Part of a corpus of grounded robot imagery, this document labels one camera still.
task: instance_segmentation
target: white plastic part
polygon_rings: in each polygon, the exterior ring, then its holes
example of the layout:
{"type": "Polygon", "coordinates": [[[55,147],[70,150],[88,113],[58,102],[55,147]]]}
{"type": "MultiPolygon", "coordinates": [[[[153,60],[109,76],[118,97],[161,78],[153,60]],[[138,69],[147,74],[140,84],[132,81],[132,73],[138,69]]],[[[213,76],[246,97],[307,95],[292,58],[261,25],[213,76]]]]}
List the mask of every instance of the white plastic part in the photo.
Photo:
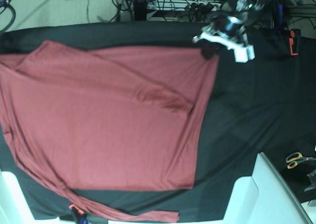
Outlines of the white plastic part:
{"type": "Polygon", "coordinates": [[[223,38],[220,36],[213,36],[207,32],[202,32],[199,39],[205,39],[210,42],[216,42],[227,47],[228,50],[234,50],[235,61],[240,63],[246,63],[248,60],[253,60],[255,58],[255,51],[253,45],[237,44],[236,42],[223,38]]]}

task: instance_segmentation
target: floor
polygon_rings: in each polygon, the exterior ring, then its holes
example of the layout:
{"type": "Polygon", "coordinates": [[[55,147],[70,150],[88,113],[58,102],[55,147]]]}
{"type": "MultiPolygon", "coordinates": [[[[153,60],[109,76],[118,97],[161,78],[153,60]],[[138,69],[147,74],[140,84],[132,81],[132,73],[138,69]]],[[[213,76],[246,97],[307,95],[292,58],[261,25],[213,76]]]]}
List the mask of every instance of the floor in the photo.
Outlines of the floor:
{"type": "MultiPolygon", "coordinates": [[[[300,4],[313,3],[312,0],[299,0],[300,4]]],[[[293,6],[297,5],[295,0],[290,0],[293,6]]],[[[18,29],[63,26],[83,23],[109,22],[117,10],[112,0],[13,0],[12,6],[16,10],[16,20],[9,31],[18,29]]],[[[309,10],[316,13],[316,7],[309,10]]],[[[6,10],[0,16],[0,29],[10,20],[10,13],[6,10]]],[[[299,28],[304,37],[316,38],[316,31],[311,21],[316,26],[315,19],[289,19],[290,28],[299,28]]],[[[128,13],[121,15],[122,21],[129,21],[128,13]]]]}

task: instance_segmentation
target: maroon fabric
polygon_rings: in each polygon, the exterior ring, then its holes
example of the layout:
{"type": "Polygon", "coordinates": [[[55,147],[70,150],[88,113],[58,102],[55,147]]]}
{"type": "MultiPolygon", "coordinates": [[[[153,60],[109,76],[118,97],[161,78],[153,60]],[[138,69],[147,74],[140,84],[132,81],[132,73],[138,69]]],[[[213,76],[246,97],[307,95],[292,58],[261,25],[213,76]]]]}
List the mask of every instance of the maroon fabric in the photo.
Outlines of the maroon fabric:
{"type": "Polygon", "coordinates": [[[21,169],[94,215],[176,222],[176,212],[132,216],[71,189],[192,188],[216,67],[198,49],[166,47],[87,52],[46,41],[2,55],[4,137],[21,169]]]}

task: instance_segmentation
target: white panel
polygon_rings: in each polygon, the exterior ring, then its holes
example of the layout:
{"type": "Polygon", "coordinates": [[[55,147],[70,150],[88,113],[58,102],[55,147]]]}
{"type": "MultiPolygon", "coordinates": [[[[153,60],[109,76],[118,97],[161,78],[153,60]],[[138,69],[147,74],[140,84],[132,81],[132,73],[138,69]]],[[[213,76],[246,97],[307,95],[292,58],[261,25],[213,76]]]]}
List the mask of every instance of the white panel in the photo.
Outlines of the white panel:
{"type": "Polygon", "coordinates": [[[248,223],[259,190],[252,177],[241,177],[235,184],[224,216],[223,224],[248,223]]]}
{"type": "Polygon", "coordinates": [[[12,200],[10,191],[0,171],[0,221],[5,224],[23,223],[18,210],[12,200]]]}
{"type": "Polygon", "coordinates": [[[257,157],[252,178],[259,189],[259,199],[250,224],[312,224],[300,202],[263,153],[257,157]]]}

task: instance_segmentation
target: wrinkled fabric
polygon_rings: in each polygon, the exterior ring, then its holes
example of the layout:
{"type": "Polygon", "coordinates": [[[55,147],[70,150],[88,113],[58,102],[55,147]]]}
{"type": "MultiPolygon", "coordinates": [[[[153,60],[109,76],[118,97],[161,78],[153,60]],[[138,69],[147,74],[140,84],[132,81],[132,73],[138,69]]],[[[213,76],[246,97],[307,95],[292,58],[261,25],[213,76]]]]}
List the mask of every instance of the wrinkled fabric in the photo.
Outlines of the wrinkled fabric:
{"type": "Polygon", "coordinates": [[[29,55],[1,55],[5,140],[22,170],[94,215],[176,222],[176,212],[132,216],[72,189],[192,188],[216,66],[198,49],[86,52],[49,41],[29,55]]]}

